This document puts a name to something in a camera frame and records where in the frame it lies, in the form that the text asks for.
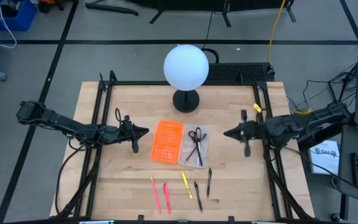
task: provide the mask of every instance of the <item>lamp base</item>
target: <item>lamp base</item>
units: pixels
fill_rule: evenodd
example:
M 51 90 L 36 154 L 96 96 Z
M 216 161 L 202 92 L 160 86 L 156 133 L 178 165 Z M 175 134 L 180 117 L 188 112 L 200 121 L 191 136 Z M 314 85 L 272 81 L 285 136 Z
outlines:
M 200 97 L 196 90 L 181 91 L 177 90 L 173 95 L 173 105 L 182 113 L 190 113 L 197 109 Z

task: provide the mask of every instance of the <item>yellow pencil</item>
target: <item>yellow pencil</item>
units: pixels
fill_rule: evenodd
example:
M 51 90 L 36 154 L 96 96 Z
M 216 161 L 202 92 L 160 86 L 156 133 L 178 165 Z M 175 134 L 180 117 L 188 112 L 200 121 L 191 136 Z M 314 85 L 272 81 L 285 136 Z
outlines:
M 189 188 L 189 185 L 187 184 L 187 179 L 186 179 L 186 175 L 184 173 L 184 171 L 180 171 L 181 172 L 181 176 L 183 177 L 183 181 L 185 182 L 185 185 L 186 185 L 186 189 L 187 189 L 187 192 L 189 193 L 189 196 L 190 196 L 190 199 L 193 199 L 193 196 L 191 194 L 191 191 L 190 191 L 190 188 Z

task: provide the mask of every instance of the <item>black pen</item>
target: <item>black pen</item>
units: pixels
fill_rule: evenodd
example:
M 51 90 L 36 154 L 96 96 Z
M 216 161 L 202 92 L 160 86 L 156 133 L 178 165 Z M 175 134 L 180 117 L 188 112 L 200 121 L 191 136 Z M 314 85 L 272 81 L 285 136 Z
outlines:
M 209 188 L 210 188 L 210 185 L 211 185 L 211 178 L 212 178 L 212 170 L 211 168 L 209 168 L 209 171 L 208 171 L 208 186 L 206 188 L 206 197 L 209 198 Z
M 196 188 L 196 193 L 197 193 L 197 199 L 198 199 L 198 205 L 200 206 L 200 210 L 201 212 L 203 212 L 203 206 L 201 205 L 201 199 L 200 199 L 200 192 L 198 190 L 198 185 L 197 183 L 194 181 L 194 187 Z

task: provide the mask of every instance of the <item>scissors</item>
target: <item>scissors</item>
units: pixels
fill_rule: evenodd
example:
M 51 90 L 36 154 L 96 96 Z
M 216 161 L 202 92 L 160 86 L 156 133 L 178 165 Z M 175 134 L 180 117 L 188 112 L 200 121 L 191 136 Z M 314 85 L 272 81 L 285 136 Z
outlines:
M 203 166 L 203 161 L 201 160 L 201 153 L 200 153 L 200 149 L 201 149 L 200 142 L 202 141 L 201 128 L 197 127 L 196 131 L 189 131 L 188 134 L 189 134 L 189 137 L 191 138 L 191 140 L 193 140 L 193 142 L 196 144 L 196 150 L 197 150 L 197 154 L 198 154 L 198 159 L 200 161 L 200 165 Z

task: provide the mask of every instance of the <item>pink pen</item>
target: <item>pink pen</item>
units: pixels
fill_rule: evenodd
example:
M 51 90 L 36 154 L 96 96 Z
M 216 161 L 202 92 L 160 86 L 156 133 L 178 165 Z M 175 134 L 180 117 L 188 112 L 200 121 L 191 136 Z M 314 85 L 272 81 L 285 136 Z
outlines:
M 169 191 L 168 191 L 167 183 L 164 184 L 164 193 L 165 193 L 165 198 L 167 199 L 168 214 L 171 214 L 171 205 L 169 203 Z
M 153 180 L 152 175 L 150 175 L 150 180 L 152 181 L 153 192 L 154 192 L 154 197 L 155 197 L 155 203 L 157 203 L 158 212 L 159 212 L 159 214 L 161 214 L 160 201 L 158 200 L 158 194 L 157 194 L 157 190 L 155 189 L 154 180 Z

